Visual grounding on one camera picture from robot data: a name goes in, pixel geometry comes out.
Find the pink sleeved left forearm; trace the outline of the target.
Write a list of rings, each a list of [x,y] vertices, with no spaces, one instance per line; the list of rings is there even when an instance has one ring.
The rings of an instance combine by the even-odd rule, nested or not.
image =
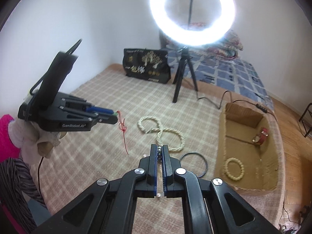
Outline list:
[[[0,120],[0,161],[3,162],[9,158],[19,158],[20,149],[17,148],[10,140],[8,134],[8,125],[13,121],[13,117],[9,114],[1,117]]]

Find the white gloved left hand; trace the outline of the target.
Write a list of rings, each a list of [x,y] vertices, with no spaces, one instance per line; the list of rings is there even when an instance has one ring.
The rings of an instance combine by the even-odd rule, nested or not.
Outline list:
[[[44,158],[50,158],[53,149],[67,132],[47,132],[32,121],[16,119],[8,125],[11,142],[21,150],[21,158],[27,164],[35,164]]]

